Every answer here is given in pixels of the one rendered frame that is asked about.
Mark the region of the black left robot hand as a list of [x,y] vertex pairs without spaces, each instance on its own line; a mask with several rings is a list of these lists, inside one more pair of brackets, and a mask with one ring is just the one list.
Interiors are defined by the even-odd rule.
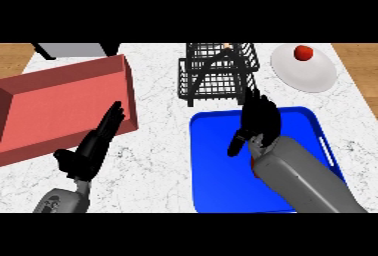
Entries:
[[68,178],[88,182],[97,175],[109,143],[115,137],[124,117],[121,102],[115,101],[103,115],[97,128],[87,133],[77,150],[57,149],[54,151],[53,156],[57,160],[59,170],[66,173]]

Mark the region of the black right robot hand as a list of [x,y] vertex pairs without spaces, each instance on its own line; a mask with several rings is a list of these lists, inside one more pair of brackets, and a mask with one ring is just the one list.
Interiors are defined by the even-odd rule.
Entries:
[[236,130],[227,156],[239,154],[242,146],[254,137],[261,136],[260,148],[266,149],[280,135],[280,113],[276,104],[260,94],[257,88],[245,89],[245,103],[242,106],[241,128]]

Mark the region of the red rectangular tray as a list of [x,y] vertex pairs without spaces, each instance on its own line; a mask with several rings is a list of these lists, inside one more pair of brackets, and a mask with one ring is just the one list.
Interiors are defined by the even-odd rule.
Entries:
[[0,167],[75,147],[115,102],[124,134],[139,124],[122,55],[0,79]]

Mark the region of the red bell pepper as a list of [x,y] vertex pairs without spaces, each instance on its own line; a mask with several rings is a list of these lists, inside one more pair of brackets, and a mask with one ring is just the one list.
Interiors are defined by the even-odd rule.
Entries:
[[251,171],[252,171],[254,177],[260,179],[260,177],[254,171],[254,157],[252,156],[251,156]]

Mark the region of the blue plastic tray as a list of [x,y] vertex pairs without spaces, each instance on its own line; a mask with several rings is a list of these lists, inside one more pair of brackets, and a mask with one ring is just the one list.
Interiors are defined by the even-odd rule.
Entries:
[[[344,179],[314,113],[306,107],[282,107],[279,112],[280,134],[304,146]],[[283,198],[254,177],[248,147],[242,147],[236,157],[227,156],[241,113],[241,110],[199,112],[189,122],[195,210],[199,213],[292,212]]]

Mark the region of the white round plate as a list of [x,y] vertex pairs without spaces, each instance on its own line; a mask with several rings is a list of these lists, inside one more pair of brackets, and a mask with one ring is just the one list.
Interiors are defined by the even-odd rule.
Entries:
[[313,49],[313,57],[298,61],[294,49],[306,44],[288,43],[280,45],[270,55],[270,66],[283,83],[300,91],[319,93],[331,89],[337,81],[337,68],[325,53]]

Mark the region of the red tomato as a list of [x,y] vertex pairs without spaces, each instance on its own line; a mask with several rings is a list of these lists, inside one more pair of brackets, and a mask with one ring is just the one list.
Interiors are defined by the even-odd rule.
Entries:
[[294,49],[294,57],[298,61],[307,61],[313,57],[313,49],[308,46],[298,45]]

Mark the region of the grey and black appliance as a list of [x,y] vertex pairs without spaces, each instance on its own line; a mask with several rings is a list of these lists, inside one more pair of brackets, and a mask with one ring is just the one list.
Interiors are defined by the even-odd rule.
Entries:
[[118,53],[119,43],[32,43],[46,60],[63,57],[102,57]]

